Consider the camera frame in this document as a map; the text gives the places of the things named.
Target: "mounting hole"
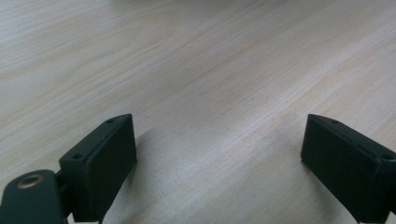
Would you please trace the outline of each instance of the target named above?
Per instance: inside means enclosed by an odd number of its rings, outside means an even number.
[[[81,153],[76,153],[73,155],[73,159],[78,160],[78,159],[82,158],[82,156],[83,155]]]
[[[393,157],[390,156],[390,155],[382,155],[381,157],[382,157],[382,159],[387,160],[387,161],[393,161],[393,160],[395,160],[395,158],[393,158]]]
[[[29,175],[18,182],[18,189],[29,189],[43,181],[43,179],[43,175]]]

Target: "wooden table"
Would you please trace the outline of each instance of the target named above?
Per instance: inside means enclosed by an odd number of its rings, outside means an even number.
[[[306,117],[395,150],[395,100],[394,0],[0,3],[0,189],[132,113],[105,223],[354,223],[301,164]]]

